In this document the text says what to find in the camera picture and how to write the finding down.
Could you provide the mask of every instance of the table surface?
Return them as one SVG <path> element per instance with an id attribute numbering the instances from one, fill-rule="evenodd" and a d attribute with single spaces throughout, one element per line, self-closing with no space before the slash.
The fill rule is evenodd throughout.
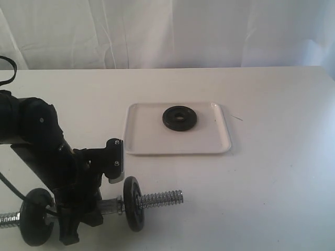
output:
<path id="1" fill-rule="evenodd" d="M 10 76 L 0 71 L 0 79 Z M 335 84 L 312 67 L 18 71 L 7 89 L 54 104 L 75 148 L 122 136 L 136 102 L 214 101 L 232 148 L 221 155 L 125 156 L 126 176 L 144 193 L 182 189 L 180 206 L 149 209 L 140 233 L 125 216 L 79 227 L 66 250 L 335 250 Z M 0 170 L 20 191 L 45 187 L 0 146 Z M 104 179 L 102 195 L 122 193 Z M 0 184 L 0 211 L 20 207 Z M 26 250 L 18 229 L 1 230 L 2 250 Z M 38 250 L 65 250 L 58 228 Z"/>

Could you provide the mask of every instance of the black weight plate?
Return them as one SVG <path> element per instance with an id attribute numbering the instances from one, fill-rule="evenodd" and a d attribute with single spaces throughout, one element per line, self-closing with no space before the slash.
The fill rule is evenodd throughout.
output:
<path id="1" fill-rule="evenodd" d="M 162 120 L 167 128 L 184 132 L 195 126 L 197 114 L 189 107 L 173 106 L 163 113 Z"/>
<path id="2" fill-rule="evenodd" d="M 27 194 L 27 198 L 43 208 L 53 206 L 53 200 L 48 191 L 36 188 Z M 43 208 L 39 208 L 29 202 L 23 202 L 20 210 L 20 231 L 23 240 L 32 247 L 44 244 L 50 237 L 53 223 L 46 225 L 46 216 Z"/>
<path id="3" fill-rule="evenodd" d="M 142 196 L 140 186 L 135 177 L 129 176 L 124 183 L 124 204 L 128 225 L 134 232 L 144 227 L 144 210 L 139 209 L 136 198 Z"/>

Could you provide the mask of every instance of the white backdrop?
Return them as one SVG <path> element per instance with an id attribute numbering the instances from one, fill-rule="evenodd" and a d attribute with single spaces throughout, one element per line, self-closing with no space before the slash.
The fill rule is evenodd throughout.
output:
<path id="1" fill-rule="evenodd" d="M 334 0 L 0 0 L 20 69 L 322 65 Z"/>

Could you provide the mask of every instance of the white tray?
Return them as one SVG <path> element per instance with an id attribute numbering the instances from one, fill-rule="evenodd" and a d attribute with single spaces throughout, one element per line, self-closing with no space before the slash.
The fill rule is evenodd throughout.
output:
<path id="1" fill-rule="evenodd" d="M 187 106 L 197 124 L 185 132 L 172 131 L 162 121 L 166 109 Z M 213 154 L 230 149 L 231 141 L 221 107 L 214 102 L 133 104 L 124 130 L 128 154 Z"/>

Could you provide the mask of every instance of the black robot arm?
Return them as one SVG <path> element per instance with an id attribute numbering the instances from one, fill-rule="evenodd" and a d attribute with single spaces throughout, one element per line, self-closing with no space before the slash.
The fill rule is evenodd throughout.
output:
<path id="1" fill-rule="evenodd" d="M 102 174 L 111 183 L 123 179 L 123 142 L 107 141 L 104 149 L 70 148 L 53 105 L 39 98 L 16 98 L 0 90 L 0 144 L 16 154 L 52 191 L 60 225 L 60 241 L 79 241 L 80 222 L 103 223 L 97 208 Z"/>

